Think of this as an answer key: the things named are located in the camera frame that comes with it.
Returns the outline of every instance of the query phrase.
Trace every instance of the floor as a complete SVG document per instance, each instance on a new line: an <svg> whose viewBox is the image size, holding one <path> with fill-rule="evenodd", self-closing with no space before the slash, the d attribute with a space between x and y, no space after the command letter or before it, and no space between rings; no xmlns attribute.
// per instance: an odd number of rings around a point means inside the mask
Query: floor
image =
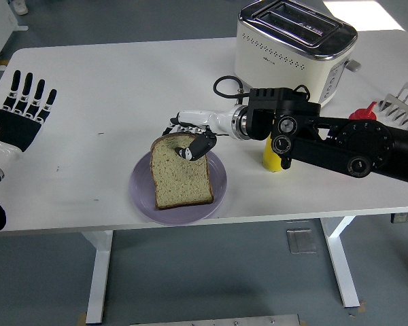
<svg viewBox="0 0 408 326"><path fill-rule="evenodd" d="M19 48L234 37L251 2L26 1L29 30L1 60ZM408 31L408 1L378 2ZM312 230L316 253L290 253L297 228ZM357 217L342 241L360 309L342 306L318 220L115 232L103 324L299 314L309 326L408 325L408 223ZM81 325L94 258L81 234L0 236L0 325Z"/></svg>

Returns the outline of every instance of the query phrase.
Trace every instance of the purple plate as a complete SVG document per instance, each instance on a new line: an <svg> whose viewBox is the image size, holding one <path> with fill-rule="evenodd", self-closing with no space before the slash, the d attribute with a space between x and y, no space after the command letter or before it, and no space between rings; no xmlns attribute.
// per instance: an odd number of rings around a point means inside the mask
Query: purple plate
<svg viewBox="0 0 408 326"><path fill-rule="evenodd" d="M174 209L156 209L156 186L150 170L151 153L138 161L130 176L129 191L131 200L149 219L163 225L188 225L213 214L221 205L226 191L226 172L224 165L213 153L207 153L210 182L214 201L211 204L183 206Z"/></svg>

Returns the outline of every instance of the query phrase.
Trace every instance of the table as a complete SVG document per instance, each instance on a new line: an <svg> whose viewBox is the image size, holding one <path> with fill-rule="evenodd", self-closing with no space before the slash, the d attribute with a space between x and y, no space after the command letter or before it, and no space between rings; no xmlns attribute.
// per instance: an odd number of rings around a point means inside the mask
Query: table
<svg viewBox="0 0 408 326"><path fill-rule="evenodd" d="M347 117L408 81L408 34L361 32L322 116ZM16 69L45 79L58 96L44 129L0 183L7 212L1 234L82 232L97 248L87 323L100 323L114 230L155 228L128 193L131 171L181 109L226 111L213 93L234 74L235 39L197 39L19 50L0 81L0 107ZM235 92L236 85L225 92ZM340 233L357 215L408 212L408 183L370 174L340 175L302 162L270 173L265 143L219 137L213 152L226 169L226 198L197 225L320 218L343 305L359 306Z"/></svg>

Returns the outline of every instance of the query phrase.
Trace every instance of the red bottle cap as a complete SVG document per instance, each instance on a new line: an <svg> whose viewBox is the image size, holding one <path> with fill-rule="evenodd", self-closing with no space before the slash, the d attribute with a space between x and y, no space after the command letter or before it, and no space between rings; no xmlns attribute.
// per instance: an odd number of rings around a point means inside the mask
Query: red bottle cap
<svg viewBox="0 0 408 326"><path fill-rule="evenodd" d="M376 120L376 114L373 112L373 107L375 105L376 105L376 102L372 102L367 109L356 110L349 116L349 119L351 120L362 120L362 119Z"/></svg>

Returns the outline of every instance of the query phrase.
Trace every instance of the white toaster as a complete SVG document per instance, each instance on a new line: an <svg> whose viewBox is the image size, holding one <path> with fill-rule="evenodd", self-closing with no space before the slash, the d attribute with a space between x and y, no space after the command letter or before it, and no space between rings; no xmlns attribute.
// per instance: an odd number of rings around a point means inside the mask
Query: white toaster
<svg viewBox="0 0 408 326"><path fill-rule="evenodd" d="M260 0L243 8L237 23L235 74L251 88L305 85L310 101L335 94L357 40L354 27L290 0Z"/></svg>

